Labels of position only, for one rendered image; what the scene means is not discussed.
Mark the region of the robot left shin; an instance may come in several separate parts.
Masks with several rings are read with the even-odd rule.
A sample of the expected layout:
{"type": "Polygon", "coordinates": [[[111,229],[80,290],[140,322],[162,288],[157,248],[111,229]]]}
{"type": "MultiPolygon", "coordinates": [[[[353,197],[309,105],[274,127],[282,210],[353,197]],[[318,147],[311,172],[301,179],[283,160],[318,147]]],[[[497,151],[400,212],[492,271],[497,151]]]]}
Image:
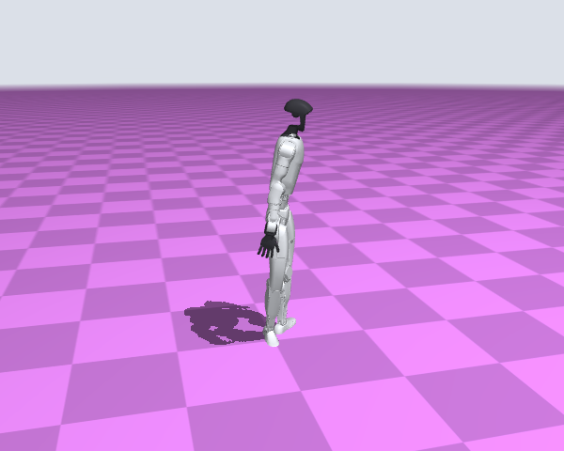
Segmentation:
{"type": "Polygon", "coordinates": [[[284,292],[281,295],[281,303],[279,312],[277,315],[277,324],[281,320],[281,325],[286,324],[286,317],[287,317],[287,310],[288,310],[288,301],[290,299],[290,288],[291,288],[291,278],[288,281],[284,281],[284,292]]]}

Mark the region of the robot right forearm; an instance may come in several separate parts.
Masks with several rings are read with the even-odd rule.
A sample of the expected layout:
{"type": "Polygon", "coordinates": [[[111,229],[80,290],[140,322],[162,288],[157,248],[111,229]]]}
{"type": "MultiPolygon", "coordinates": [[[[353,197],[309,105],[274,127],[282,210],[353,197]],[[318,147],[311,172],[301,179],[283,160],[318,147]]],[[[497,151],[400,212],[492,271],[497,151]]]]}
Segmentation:
{"type": "Polygon", "coordinates": [[[267,232],[275,233],[276,223],[279,220],[279,215],[277,213],[280,212],[280,204],[282,204],[282,200],[280,199],[283,193],[283,187],[279,183],[275,183],[268,194],[268,211],[267,214],[267,232]]]}

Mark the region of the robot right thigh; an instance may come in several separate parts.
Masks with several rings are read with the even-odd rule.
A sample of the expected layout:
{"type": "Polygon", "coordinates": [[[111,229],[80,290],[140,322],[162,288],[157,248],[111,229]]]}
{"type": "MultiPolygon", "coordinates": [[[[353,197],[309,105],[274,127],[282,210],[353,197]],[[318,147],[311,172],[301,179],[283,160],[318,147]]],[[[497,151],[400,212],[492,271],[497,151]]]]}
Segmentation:
{"type": "MultiPolygon", "coordinates": [[[[265,234],[266,235],[266,234],[265,234]]],[[[275,235],[276,241],[278,241],[279,253],[276,252],[274,246],[274,256],[271,257],[271,250],[269,253],[270,262],[270,290],[279,290],[280,294],[284,292],[284,275],[287,264],[287,257],[289,255],[289,235],[288,229],[285,225],[280,224],[280,217],[277,222],[277,231],[275,235]]]]}

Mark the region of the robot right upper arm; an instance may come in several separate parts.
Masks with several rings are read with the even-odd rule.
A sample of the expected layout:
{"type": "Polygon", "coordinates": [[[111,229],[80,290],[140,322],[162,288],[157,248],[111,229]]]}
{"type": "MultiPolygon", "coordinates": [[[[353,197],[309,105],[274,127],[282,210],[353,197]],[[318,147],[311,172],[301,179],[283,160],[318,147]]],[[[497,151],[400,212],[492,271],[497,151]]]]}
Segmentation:
{"type": "Polygon", "coordinates": [[[277,152],[276,165],[274,167],[274,172],[270,182],[270,187],[269,187],[270,190],[275,183],[279,183],[283,187],[282,195],[286,192],[286,187],[281,182],[281,180],[287,175],[290,167],[290,163],[294,158],[295,152],[296,152],[296,147],[292,142],[285,141],[280,145],[277,152]]]}

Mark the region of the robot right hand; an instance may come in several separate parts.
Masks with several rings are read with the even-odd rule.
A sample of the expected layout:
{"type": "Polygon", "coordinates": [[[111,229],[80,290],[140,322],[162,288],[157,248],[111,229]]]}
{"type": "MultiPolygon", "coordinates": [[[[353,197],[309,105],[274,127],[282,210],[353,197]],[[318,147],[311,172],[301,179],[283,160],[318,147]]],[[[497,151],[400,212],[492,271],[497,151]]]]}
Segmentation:
{"type": "Polygon", "coordinates": [[[279,253],[279,247],[278,247],[278,244],[276,243],[276,238],[275,238],[276,231],[277,231],[277,224],[276,224],[275,233],[266,231],[267,224],[268,224],[268,222],[266,223],[265,229],[264,229],[264,233],[266,235],[261,240],[260,248],[258,249],[258,255],[259,255],[261,250],[262,250],[262,246],[264,247],[263,251],[262,251],[262,255],[261,255],[262,257],[264,257],[265,251],[267,249],[266,258],[269,256],[270,250],[271,250],[271,257],[274,256],[274,246],[276,248],[276,252],[279,253]]]}

